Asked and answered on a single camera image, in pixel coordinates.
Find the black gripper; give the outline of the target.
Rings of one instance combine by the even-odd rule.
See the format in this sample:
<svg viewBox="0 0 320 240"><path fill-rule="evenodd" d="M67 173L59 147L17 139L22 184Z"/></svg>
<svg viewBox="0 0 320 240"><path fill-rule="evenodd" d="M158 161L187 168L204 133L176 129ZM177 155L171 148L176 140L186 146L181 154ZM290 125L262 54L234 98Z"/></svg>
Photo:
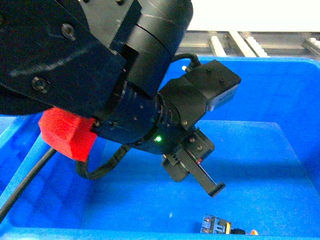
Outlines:
<svg viewBox="0 0 320 240"><path fill-rule="evenodd" d="M215 197L226 185L216 183L200 165L215 149L195 124L205 115L205 98L184 78L170 80L158 94L160 118L146 136L142 149L162 155L162 166L175 182L191 174Z"/></svg>

